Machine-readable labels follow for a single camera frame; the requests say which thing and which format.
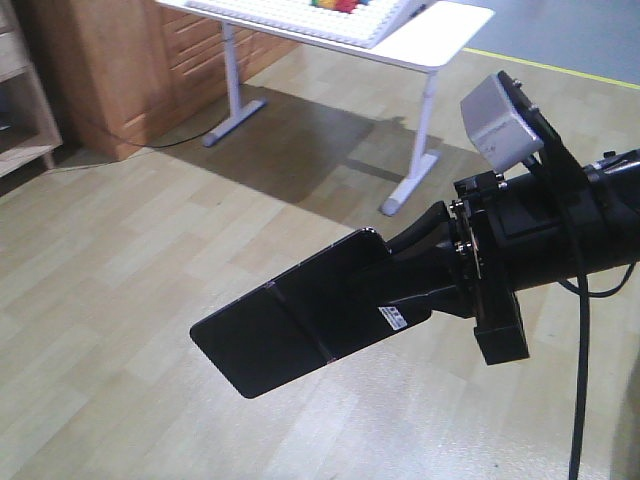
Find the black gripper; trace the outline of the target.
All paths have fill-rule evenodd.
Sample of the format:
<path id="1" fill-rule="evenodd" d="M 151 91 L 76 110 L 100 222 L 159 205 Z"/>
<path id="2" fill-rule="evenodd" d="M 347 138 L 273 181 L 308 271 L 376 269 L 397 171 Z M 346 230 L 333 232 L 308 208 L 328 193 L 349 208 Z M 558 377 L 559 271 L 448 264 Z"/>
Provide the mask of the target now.
<path id="1" fill-rule="evenodd" d="M 529 350 L 516 297 L 519 290 L 570 278 L 578 269 L 567 229 L 549 188 L 531 174 L 499 186 L 491 171 L 454 183 L 461 240 L 475 301 L 474 335 L 489 365 L 526 359 Z M 454 257 L 455 222 L 443 201 L 386 242 L 391 256 L 349 278 L 375 306 L 427 318 L 433 311 L 473 316 L 468 293 L 447 260 Z"/>

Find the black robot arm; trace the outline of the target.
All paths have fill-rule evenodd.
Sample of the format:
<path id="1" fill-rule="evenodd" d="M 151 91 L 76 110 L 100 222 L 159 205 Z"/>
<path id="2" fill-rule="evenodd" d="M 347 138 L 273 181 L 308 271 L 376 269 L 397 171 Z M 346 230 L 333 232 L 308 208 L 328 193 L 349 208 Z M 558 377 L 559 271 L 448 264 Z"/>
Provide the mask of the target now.
<path id="1" fill-rule="evenodd" d="M 459 180 L 455 203 L 430 207 L 349 284 L 412 325 L 434 311 L 474 318 L 490 365 L 525 359 L 518 291 L 639 258 L 638 152 L 579 176 L 577 191 L 542 166 L 507 181 L 490 171 Z"/>

